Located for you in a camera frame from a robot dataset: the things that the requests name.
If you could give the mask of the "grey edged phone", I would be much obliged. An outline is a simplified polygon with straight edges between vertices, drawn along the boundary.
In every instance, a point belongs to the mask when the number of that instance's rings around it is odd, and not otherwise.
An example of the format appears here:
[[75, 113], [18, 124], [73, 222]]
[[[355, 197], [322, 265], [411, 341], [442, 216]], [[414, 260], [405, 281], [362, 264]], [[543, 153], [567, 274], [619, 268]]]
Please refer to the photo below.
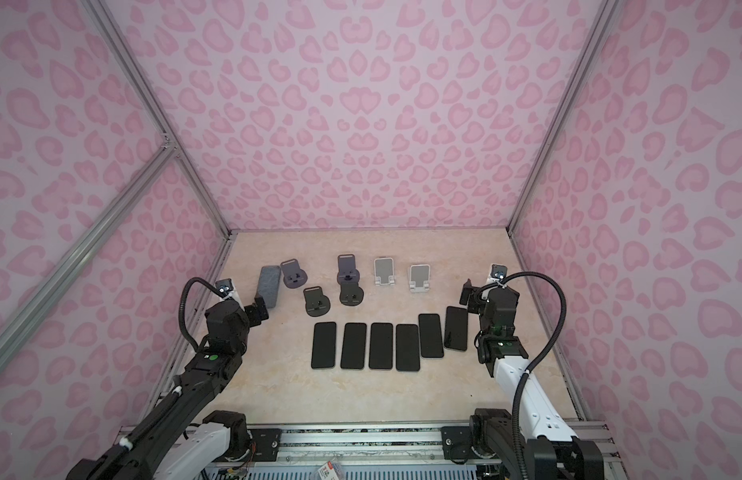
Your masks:
[[422, 358], [444, 357], [444, 346], [440, 315], [422, 313], [418, 316], [420, 353]]

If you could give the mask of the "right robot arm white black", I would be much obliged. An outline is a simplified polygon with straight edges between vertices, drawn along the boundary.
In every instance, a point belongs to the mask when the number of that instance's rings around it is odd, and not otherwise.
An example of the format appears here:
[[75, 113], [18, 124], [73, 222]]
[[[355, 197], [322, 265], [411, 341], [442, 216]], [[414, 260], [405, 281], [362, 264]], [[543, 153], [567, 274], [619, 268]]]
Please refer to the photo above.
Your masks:
[[[520, 294], [508, 285], [526, 278], [546, 282], [559, 301], [557, 323], [534, 357], [515, 333]], [[480, 329], [474, 340], [478, 362], [511, 397], [509, 410], [477, 409], [471, 416], [473, 453], [497, 459], [503, 479], [603, 479], [601, 450], [562, 419], [535, 376], [565, 324], [567, 300], [559, 284], [533, 271], [510, 274], [483, 286], [466, 281], [459, 303], [478, 315]]]

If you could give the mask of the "blue edged phone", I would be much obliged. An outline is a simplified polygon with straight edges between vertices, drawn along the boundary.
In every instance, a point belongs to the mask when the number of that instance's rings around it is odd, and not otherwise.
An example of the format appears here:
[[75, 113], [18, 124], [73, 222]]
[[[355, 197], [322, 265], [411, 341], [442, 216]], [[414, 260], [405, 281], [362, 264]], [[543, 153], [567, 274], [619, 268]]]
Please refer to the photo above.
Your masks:
[[395, 327], [395, 368], [400, 372], [420, 370], [419, 328], [416, 324]]

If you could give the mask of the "phone green edge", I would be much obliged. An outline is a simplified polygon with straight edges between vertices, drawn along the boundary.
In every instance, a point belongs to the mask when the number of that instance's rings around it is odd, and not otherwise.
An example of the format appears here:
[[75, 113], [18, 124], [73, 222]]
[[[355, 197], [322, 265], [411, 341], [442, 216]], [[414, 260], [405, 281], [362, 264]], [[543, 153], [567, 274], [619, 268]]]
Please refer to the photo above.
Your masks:
[[391, 370], [393, 367], [393, 325], [376, 322], [371, 324], [369, 368]]

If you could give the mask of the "phone white stand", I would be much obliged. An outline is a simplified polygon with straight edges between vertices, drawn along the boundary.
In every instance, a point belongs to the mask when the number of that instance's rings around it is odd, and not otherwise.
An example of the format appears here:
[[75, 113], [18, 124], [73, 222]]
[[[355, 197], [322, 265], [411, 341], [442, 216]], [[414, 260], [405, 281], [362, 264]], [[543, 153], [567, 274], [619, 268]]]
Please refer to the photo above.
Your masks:
[[318, 322], [314, 325], [311, 368], [330, 369], [336, 361], [337, 324]]
[[446, 349], [466, 351], [468, 348], [468, 311], [462, 307], [448, 306], [445, 313], [443, 345]]

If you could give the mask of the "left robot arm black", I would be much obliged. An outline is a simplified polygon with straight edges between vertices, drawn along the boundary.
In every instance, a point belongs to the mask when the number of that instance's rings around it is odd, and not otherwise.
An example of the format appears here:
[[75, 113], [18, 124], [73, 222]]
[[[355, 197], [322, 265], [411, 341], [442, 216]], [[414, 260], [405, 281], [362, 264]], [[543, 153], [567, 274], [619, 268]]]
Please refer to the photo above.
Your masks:
[[193, 479], [221, 458], [254, 455], [243, 414], [215, 411], [191, 433], [195, 417], [230, 383], [247, 352], [250, 329], [269, 318], [257, 295], [242, 306], [229, 295], [205, 312], [208, 334], [174, 378], [173, 389], [128, 434], [97, 459], [79, 461], [69, 479]]

